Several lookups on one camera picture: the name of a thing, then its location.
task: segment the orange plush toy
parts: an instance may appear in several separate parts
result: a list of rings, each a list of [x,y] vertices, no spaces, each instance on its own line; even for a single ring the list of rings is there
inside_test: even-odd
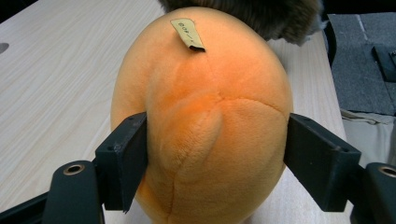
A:
[[[284,170],[285,70],[259,35],[215,9],[178,9],[150,24],[124,58],[111,109],[112,129],[148,113],[136,199],[153,223],[238,223]]]

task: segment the gray fabric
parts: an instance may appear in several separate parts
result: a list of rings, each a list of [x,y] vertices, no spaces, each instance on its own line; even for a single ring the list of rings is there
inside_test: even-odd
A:
[[[362,152],[360,165],[383,162],[396,165],[396,118],[341,110],[346,140]]]
[[[341,108],[394,115],[396,84],[386,83],[372,55],[374,44],[396,48],[396,13],[329,15],[337,39],[332,75]]]

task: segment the brown fur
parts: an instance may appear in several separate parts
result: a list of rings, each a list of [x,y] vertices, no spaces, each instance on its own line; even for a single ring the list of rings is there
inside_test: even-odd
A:
[[[181,7],[211,7],[246,23],[265,40],[284,38],[302,45],[323,29],[320,0],[159,0],[165,12]]]

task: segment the beige cloth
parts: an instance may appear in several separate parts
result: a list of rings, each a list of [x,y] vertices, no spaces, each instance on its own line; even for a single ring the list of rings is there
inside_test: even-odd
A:
[[[361,151],[360,165],[384,162],[396,165],[396,118],[341,109],[346,140]]]

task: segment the wood grain surface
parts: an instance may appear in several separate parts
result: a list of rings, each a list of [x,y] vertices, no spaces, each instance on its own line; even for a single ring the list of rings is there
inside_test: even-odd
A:
[[[155,0],[39,0],[0,24],[0,212],[49,190],[60,166],[92,160],[110,133],[115,79],[127,49],[163,11]],[[294,112],[345,138],[321,33],[301,48],[271,41]],[[250,223],[348,223],[321,212],[286,170]],[[137,203],[107,223],[149,223]]]

